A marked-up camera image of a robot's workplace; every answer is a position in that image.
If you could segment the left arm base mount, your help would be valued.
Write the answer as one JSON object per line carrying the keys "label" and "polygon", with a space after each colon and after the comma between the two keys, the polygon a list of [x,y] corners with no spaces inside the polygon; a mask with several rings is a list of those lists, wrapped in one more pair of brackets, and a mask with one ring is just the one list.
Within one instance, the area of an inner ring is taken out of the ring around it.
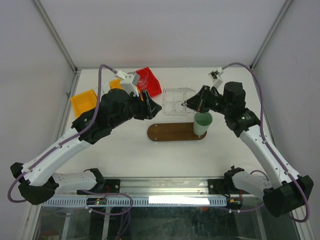
{"label": "left arm base mount", "polygon": [[95,177],[96,184],[89,192],[95,194],[119,193],[121,188],[121,180],[115,178],[105,178],[97,168],[90,168],[83,171],[84,173],[92,173]]}

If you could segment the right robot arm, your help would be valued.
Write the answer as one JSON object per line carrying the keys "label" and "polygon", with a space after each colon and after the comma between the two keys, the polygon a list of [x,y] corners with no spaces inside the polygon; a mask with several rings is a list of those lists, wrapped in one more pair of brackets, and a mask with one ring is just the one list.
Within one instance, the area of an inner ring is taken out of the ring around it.
{"label": "right robot arm", "polygon": [[274,217],[280,217],[305,206],[310,214],[309,197],[314,187],[310,176],[302,176],[281,155],[263,132],[262,122],[246,107],[246,92],[240,82],[228,82],[223,93],[203,85],[183,105],[197,113],[213,111],[224,116],[227,127],[256,157],[268,179],[263,180],[241,167],[224,174],[223,187],[230,194],[243,190],[263,201]]}

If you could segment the clear plastic cup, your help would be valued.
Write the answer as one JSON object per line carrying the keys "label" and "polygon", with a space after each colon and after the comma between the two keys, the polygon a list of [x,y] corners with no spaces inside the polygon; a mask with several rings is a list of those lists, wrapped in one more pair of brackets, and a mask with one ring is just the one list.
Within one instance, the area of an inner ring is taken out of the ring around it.
{"label": "clear plastic cup", "polygon": [[146,89],[147,86],[148,86],[149,73],[146,70],[141,69],[141,70],[137,71],[137,74],[140,76],[140,79],[138,81],[137,87],[140,90]]}

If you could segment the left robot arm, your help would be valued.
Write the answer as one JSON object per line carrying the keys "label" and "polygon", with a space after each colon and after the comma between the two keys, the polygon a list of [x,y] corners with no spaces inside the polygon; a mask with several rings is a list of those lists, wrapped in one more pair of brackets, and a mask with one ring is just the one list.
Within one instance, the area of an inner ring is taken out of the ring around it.
{"label": "left robot arm", "polygon": [[102,193],[106,180],[97,168],[78,173],[57,173],[57,170],[126,121],[151,120],[161,110],[146,90],[138,96],[118,88],[110,90],[102,96],[97,108],[82,113],[42,155],[10,167],[24,201],[39,205],[57,194]]}

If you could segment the clear compartment organizer box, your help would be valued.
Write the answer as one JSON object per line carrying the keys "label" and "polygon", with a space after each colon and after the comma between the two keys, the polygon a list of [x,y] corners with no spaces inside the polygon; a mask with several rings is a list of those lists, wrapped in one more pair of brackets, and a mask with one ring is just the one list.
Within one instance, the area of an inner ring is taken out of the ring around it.
{"label": "clear compartment organizer box", "polygon": [[193,97],[196,91],[191,88],[167,88],[162,94],[162,112],[167,116],[188,116],[195,113],[186,107],[185,101]]}

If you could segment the pale green cup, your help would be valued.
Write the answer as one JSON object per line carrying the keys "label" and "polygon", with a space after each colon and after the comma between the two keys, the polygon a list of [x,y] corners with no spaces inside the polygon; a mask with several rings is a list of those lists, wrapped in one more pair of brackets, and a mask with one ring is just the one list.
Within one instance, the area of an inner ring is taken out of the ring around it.
{"label": "pale green cup", "polygon": [[193,117],[193,132],[197,136],[202,136],[206,133],[212,124],[213,117],[209,112],[197,112]]}

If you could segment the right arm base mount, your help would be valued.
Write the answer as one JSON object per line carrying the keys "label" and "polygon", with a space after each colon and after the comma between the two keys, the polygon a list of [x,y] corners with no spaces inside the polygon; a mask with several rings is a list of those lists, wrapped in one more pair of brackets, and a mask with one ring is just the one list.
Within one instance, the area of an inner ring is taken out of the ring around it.
{"label": "right arm base mount", "polygon": [[235,167],[234,165],[224,173],[222,178],[209,178],[207,179],[207,189],[209,195],[222,195],[229,198],[232,194],[240,194],[241,190],[236,188],[232,177],[244,169]]}

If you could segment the white toothpaste tube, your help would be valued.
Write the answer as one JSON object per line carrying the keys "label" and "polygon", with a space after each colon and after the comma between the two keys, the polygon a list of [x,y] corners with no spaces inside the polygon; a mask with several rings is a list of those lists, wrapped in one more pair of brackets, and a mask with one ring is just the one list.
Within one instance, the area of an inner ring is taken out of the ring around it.
{"label": "white toothpaste tube", "polygon": [[102,94],[107,94],[110,90],[110,83],[109,82],[104,82],[103,85],[102,85]]}

